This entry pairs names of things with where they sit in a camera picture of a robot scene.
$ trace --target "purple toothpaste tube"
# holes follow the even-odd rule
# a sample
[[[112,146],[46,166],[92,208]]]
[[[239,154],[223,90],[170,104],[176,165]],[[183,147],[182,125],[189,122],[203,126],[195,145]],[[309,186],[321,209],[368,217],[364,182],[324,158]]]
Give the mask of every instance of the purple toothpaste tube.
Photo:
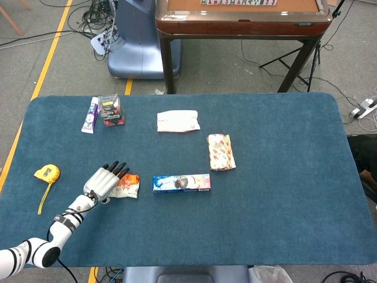
[[[93,97],[92,102],[88,110],[87,117],[85,118],[84,125],[81,128],[83,133],[93,134],[95,121],[97,119],[97,110],[98,110],[98,98]]]

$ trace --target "packaged snack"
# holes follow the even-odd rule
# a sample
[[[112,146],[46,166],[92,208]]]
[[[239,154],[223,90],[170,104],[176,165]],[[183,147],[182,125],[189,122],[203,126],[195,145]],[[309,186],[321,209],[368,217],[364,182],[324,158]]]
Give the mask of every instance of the packaged snack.
[[[137,199],[139,191],[139,175],[126,174],[108,195],[109,198],[134,198]]]
[[[204,192],[210,189],[209,174],[153,177],[154,193]]]
[[[230,136],[228,134],[210,134],[207,138],[210,152],[211,170],[229,170],[236,168]]]
[[[125,124],[124,109],[118,94],[98,96],[98,114],[107,127]]]

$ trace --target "yellow floor line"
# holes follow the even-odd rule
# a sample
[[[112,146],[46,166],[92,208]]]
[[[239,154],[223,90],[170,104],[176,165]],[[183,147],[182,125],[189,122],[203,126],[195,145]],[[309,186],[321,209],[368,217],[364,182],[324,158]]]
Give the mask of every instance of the yellow floor line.
[[[125,90],[124,90],[125,96],[131,95],[132,82],[133,82],[132,78],[129,78],[127,80],[127,84],[125,85]],[[97,274],[98,274],[98,267],[90,268],[88,283],[96,283],[95,277],[97,276]]]
[[[73,0],[68,0],[67,1],[67,6],[70,6],[72,4],[72,1]],[[70,10],[69,7],[65,7],[63,15],[61,16],[61,20],[60,20],[60,23],[59,23],[59,26],[58,26],[58,29],[57,29],[57,33],[55,34],[55,36],[59,36],[60,35],[60,31],[62,31],[62,29],[64,27],[64,23],[65,23],[65,20],[67,19],[68,11],[69,10]],[[38,94],[39,94],[39,91],[41,90],[41,87],[43,85],[43,81],[45,80],[45,76],[46,76],[48,67],[49,67],[49,65],[51,63],[51,60],[52,60],[52,56],[54,56],[54,52],[55,52],[55,49],[57,47],[58,41],[59,41],[59,37],[55,37],[54,40],[53,40],[53,42],[52,42],[52,44],[51,44],[51,48],[49,49],[49,53],[47,55],[45,64],[43,65],[41,74],[39,75],[39,79],[38,79],[37,85],[35,86],[33,95],[31,96],[30,100],[33,100],[35,97],[37,97]],[[12,160],[13,160],[14,152],[16,151],[16,147],[17,147],[17,143],[18,143],[18,139],[19,139],[19,134],[21,132],[21,126],[22,126],[22,123],[21,123],[21,125],[20,125],[20,127],[18,129],[16,138],[14,139],[13,145],[11,147],[11,151],[9,152],[9,155],[6,158],[3,171],[1,172],[1,175],[0,175],[0,193],[2,191],[2,187],[3,187],[4,183],[5,183],[6,176],[8,175],[9,168],[11,167],[11,163],[12,163]]]
[[[13,144],[12,144],[12,147],[11,147],[11,151],[9,152],[9,155],[6,158],[6,161],[5,161],[5,164],[4,164],[4,168],[2,169],[2,172],[1,172],[1,175],[0,175],[0,193],[2,191],[2,187],[3,187],[4,183],[5,183],[5,178],[8,175],[9,168],[11,167],[13,155],[14,155],[14,152],[16,151],[16,147],[17,147],[17,143],[18,143],[18,139],[19,139],[19,134],[21,132],[21,127],[22,127],[22,122],[21,122],[21,125],[18,128],[18,132],[16,134],[16,138],[13,141]]]
[[[125,85],[125,90],[124,90],[124,95],[125,96],[130,96],[131,95],[132,82],[133,82],[132,78],[129,78],[127,80],[127,84]]]
[[[88,283],[95,283],[96,282],[95,278],[97,277],[97,274],[98,274],[98,267],[90,268]]]

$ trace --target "crumpled wrapper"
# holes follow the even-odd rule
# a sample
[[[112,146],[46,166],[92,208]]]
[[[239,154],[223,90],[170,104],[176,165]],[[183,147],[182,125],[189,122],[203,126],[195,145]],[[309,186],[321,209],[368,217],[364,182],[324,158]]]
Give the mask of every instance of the crumpled wrapper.
[[[230,136],[210,134],[207,138],[211,170],[230,170],[236,168]]]
[[[139,175],[126,174],[117,184],[117,186],[108,195],[109,198],[134,198],[137,199],[139,191]]]

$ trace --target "tape measure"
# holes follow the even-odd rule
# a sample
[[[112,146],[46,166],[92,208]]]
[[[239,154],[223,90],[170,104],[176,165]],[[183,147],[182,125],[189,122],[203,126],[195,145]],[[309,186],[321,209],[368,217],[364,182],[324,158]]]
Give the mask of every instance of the tape measure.
[[[43,204],[45,203],[45,200],[47,198],[47,195],[49,193],[49,190],[53,183],[59,178],[60,176],[60,170],[57,166],[53,164],[45,165],[38,171],[34,173],[34,177],[43,180],[48,183],[48,187],[42,197],[41,203],[39,204],[38,214],[42,214],[42,208]]]

